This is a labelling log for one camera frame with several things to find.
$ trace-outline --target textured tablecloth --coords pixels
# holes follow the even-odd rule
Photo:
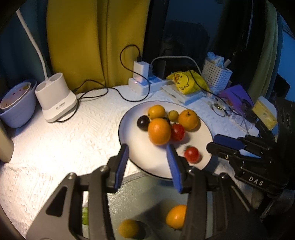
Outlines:
[[[132,100],[140,99],[128,86],[117,89]],[[97,90],[89,95],[99,95]],[[145,101],[171,99],[163,92],[150,94]],[[243,137],[227,117],[219,117],[209,107],[208,98],[188,105],[207,124],[212,135]],[[15,150],[7,164],[0,165],[0,204],[16,229],[25,236],[40,208],[60,181],[69,173],[92,172],[106,164],[120,149],[118,127],[124,113],[137,103],[123,100],[116,91],[95,100],[83,100],[76,115],[65,123],[49,124],[40,106],[25,126],[16,129],[12,138]],[[218,159],[215,173],[234,175],[226,160]],[[129,161],[125,176],[139,170]],[[252,188],[235,181],[251,200]]]

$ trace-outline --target cartoon duck face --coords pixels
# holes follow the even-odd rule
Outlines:
[[[174,83],[178,89],[184,90],[189,86],[189,78],[183,73],[174,75]]]

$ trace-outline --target purple package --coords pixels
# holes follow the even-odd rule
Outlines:
[[[223,90],[218,96],[223,99],[228,99],[233,108],[240,114],[242,114],[241,105],[243,99],[247,100],[252,107],[254,106],[250,96],[241,85],[229,87]]]

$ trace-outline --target power strip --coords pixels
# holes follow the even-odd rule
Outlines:
[[[148,81],[150,83],[150,93],[154,93],[161,90],[161,87],[164,85],[173,84],[172,80],[170,79],[162,80],[155,76],[149,77]],[[146,80],[139,82],[136,81],[134,78],[129,78],[128,86],[140,96],[147,95],[148,93],[148,83]]]

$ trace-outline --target yellow curtain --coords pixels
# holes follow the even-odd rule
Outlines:
[[[48,0],[47,39],[54,72],[62,72],[70,89],[86,79],[109,87],[127,84],[132,73],[119,60],[128,44],[143,49],[150,0]],[[138,52],[122,55],[130,69]],[[78,92],[99,87],[86,83]]]
[[[266,29],[265,38],[259,63],[252,79],[248,93],[253,102],[260,96],[265,96],[271,81],[278,48],[278,21],[276,8],[266,1]]]

